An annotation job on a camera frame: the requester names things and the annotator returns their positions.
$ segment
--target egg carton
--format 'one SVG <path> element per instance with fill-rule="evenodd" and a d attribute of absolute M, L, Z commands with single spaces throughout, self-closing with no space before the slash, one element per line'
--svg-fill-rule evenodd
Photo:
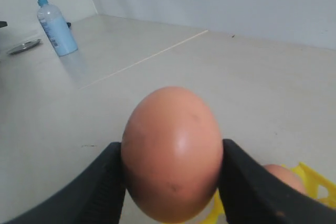
<path fill-rule="evenodd" d="M 315 170 L 304 163 L 299 163 L 297 167 L 291 168 L 303 181 L 309 197 L 321 202 L 331 208 L 336 208 L 336 184 L 326 179 Z M 326 197 L 319 198 L 319 189 L 325 188 L 328 192 Z M 224 215 L 224 207 L 219 196 L 219 191 L 214 196 L 214 207 L 205 220 L 199 224 L 216 224 L 218 218 Z"/>

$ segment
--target eggshell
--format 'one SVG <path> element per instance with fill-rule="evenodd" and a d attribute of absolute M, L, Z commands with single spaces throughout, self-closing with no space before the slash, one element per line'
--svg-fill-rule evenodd
<path fill-rule="evenodd" d="M 166 87 L 133 111 L 121 157 L 127 189 L 140 209 L 157 221 L 181 223 L 201 212 L 216 191 L 221 133 L 201 98 Z"/>
<path fill-rule="evenodd" d="M 291 188 L 302 194 L 307 194 L 303 181 L 291 170 L 286 169 L 280 165 L 265 165 L 264 168 Z"/>

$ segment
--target plastic bottle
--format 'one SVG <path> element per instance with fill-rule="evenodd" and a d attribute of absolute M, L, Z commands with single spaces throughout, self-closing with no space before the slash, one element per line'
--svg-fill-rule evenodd
<path fill-rule="evenodd" d="M 78 50 L 77 43 L 60 9 L 50 5 L 48 0 L 38 0 L 38 5 L 41 8 L 37 12 L 37 18 L 57 55 L 64 56 Z"/>

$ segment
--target brown egg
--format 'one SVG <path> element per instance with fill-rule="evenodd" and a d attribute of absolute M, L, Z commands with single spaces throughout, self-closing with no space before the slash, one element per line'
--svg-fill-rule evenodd
<path fill-rule="evenodd" d="M 265 165 L 264 168 L 291 188 L 302 194 L 307 194 L 303 181 L 291 170 L 286 169 L 280 165 Z"/>
<path fill-rule="evenodd" d="M 221 133 L 201 98 L 167 87 L 133 111 L 121 157 L 127 189 L 140 209 L 157 221 L 181 223 L 201 212 L 216 190 Z"/>

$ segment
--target black object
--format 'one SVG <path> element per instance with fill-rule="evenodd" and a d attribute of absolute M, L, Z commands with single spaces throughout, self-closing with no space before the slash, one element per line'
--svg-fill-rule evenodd
<path fill-rule="evenodd" d="M 5 26 L 7 26 L 7 25 L 8 25 L 8 24 L 7 24 L 6 21 L 0 21 L 0 28 L 5 27 Z"/>
<path fill-rule="evenodd" d="M 336 223 L 336 211 L 282 183 L 232 140 L 223 145 L 219 194 L 228 223 Z"/>
<path fill-rule="evenodd" d="M 111 143 L 73 182 L 7 224 L 118 224 L 122 186 L 120 143 Z"/>
<path fill-rule="evenodd" d="M 336 211 L 282 183 L 232 140 L 223 140 L 219 194 L 230 224 L 332 224 Z M 118 224 L 124 201 L 120 143 L 71 184 L 7 224 Z"/>

